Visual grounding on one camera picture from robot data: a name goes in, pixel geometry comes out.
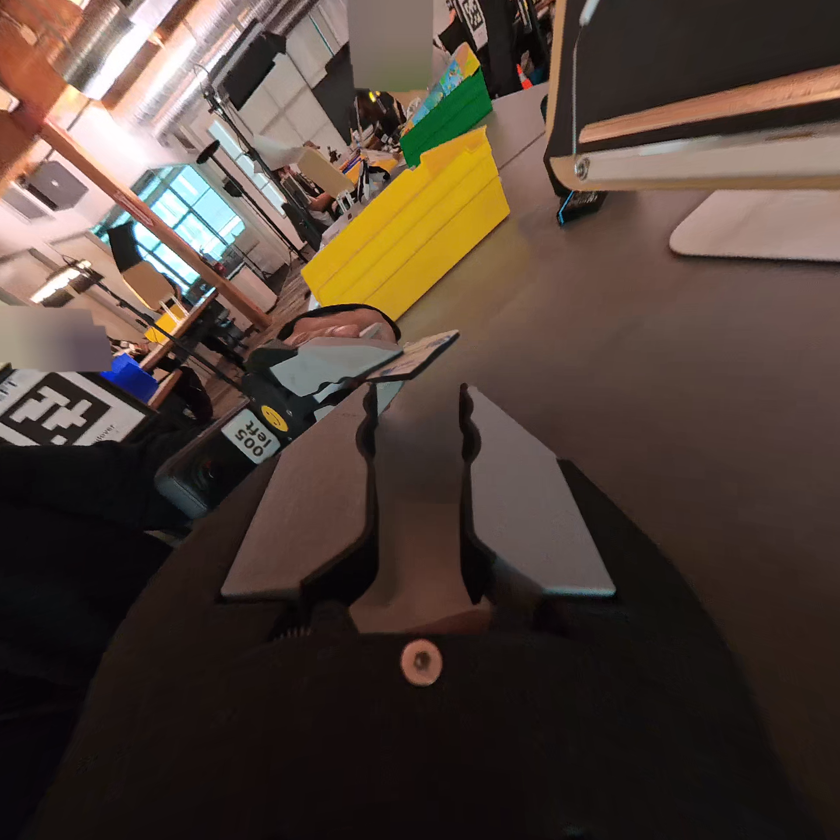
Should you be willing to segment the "person's dark clothed body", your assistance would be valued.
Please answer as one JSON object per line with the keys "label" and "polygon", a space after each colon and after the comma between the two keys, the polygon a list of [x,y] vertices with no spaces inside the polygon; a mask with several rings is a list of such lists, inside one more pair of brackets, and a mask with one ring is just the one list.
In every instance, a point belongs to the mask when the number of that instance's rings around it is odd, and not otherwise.
{"label": "person's dark clothed body", "polygon": [[154,475],[196,433],[1,450],[2,720],[81,698],[188,520]]}

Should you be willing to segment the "black white marker sign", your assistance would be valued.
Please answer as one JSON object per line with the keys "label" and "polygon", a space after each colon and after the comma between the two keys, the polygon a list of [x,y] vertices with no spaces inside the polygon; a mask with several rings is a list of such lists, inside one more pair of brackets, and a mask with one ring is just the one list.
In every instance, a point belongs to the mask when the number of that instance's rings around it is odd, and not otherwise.
{"label": "black white marker sign", "polygon": [[90,446],[132,439],[155,411],[94,373],[1,374],[1,441],[14,446]]}

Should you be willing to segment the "blue plastic bin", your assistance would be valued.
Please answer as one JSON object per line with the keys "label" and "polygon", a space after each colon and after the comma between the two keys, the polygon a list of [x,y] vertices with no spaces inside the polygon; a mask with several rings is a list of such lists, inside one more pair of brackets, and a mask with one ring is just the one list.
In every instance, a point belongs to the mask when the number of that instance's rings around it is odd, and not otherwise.
{"label": "blue plastic bin", "polygon": [[128,353],[114,355],[110,369],[100,373],[100,376],[141,403],[148,403],[159,387],[154,376],[142,369],[139,362]]}

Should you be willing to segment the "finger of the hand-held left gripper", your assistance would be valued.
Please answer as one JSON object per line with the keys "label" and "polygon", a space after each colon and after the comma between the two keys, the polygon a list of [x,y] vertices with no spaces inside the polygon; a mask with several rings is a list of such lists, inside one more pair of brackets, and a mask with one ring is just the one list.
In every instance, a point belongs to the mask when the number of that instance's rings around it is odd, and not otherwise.
{"label": "finger of the hand-held left gripper", "polygon": [[402,381],[376,381],[363,382],[353,390],[343,389],[335,391],[329,394],[324,401],[320,403],[319,407],[314,410],[314,421],[321,421],[324,417],[335,411],[342,403],[346,402],[352,396],[355,396],[357,392],[365,394],[367,391],[371,391],[374,395],[373,412],[376,417],[379,417],[387,410],[388,406],[394,401],[402,388]]}
{"label": "finger of the hand-held left gripper", "polygon": [[398,344],[303,344],[269,367],[273,379],[298,397],[355,381],[403,353]]}

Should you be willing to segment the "person's left hand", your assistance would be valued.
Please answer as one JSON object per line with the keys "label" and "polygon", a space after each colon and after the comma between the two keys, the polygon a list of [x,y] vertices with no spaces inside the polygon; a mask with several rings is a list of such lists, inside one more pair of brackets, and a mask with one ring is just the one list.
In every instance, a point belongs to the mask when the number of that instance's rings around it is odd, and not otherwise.
{"label": "person's left hand", "polygon": [[369,339],[396,343],[401,338],[398,327],[382,312],[372,308],[322,308],[289,322],[277,338],[298,347],[318,338]]}

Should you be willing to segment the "black wall screen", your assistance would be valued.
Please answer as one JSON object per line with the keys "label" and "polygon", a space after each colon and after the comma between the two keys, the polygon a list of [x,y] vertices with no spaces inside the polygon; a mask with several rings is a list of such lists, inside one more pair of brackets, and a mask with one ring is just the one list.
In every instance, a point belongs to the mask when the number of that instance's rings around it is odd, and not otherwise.
{"label": "black wall screen", "polygon": [[275,66],[276,58],[287,53],[287,38],[262,32],[247,46],[217,83],[231,106],[241,110]]}

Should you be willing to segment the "black board book stand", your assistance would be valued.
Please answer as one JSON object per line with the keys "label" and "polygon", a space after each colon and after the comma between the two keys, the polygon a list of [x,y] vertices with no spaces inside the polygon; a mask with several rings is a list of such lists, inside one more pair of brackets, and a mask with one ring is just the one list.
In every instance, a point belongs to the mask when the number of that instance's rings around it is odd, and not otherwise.
{"label": "black board book stand", "polygon": [[706,190],[680,256],[839,260],[839,2],[558,2],[544,155],[572,197]]}

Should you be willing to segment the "small black box blue trim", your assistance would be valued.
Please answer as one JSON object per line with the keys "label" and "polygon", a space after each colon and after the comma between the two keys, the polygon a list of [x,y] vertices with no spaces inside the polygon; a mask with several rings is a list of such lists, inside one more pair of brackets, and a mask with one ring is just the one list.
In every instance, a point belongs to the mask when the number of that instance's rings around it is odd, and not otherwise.
{"label": "small black box blue trim", "polygon": [[556,213],[557,224],[566,227],[598,213],[609,194],[607,191],[565,191],[560,196],[560,206]]}

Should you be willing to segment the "yellow plastic bin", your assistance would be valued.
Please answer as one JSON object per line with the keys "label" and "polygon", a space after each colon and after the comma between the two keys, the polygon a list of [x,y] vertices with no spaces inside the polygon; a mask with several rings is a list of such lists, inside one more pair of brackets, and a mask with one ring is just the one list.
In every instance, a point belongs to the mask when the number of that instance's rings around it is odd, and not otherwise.
{"label": "yellow plastic bin", "polygon": [[423,153],[301,274],[322,308],[367,304],[398,320],[509,213],[481,126]]}

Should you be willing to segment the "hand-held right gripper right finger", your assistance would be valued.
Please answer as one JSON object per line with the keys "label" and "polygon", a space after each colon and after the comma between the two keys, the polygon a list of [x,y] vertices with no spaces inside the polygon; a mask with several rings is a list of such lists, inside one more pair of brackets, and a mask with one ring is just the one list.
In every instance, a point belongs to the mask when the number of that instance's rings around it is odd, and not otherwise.
{"label": "hand-held right gripper right finger", "polygon": [[609,599],[616,585],[554,452],[473,385],[458,425],[460,566],[473,603]]}

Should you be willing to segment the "small printed card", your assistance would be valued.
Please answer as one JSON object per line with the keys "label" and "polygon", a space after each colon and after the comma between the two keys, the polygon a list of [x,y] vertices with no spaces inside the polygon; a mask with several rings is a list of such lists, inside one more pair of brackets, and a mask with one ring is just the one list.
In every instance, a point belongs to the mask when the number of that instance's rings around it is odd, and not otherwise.
{"label": "small printed card", "polygon": [[374,384],[410,381],[423,373],[440,355],[445,353],[459,339],[459,336],[458,330],[450,330],[406,343],[402,347],[401,354],[367,374],[364,380]]}

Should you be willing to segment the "green bin with colourful packets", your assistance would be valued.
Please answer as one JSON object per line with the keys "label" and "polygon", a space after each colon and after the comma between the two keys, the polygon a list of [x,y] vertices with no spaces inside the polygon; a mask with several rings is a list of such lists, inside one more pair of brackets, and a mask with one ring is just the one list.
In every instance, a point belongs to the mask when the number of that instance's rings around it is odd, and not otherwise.
{"label": "green bin with colourful packets", "polygon": [[406,122],[400,139],[405,164],[418,166],[425,152],[474,129],[490,111],[480,61],[469,43],[462,43]]}

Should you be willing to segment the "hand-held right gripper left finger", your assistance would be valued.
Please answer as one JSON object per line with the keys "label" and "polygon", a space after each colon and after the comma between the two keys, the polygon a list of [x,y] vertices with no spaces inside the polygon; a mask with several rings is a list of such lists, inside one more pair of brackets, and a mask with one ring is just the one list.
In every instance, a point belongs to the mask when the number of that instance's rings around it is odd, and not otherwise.
{"label": "hand-held right gripper left finger", "polygon": [[280,455],[220,590],[227,602],[355,602],[379,567],[377,394],[362,385]]}

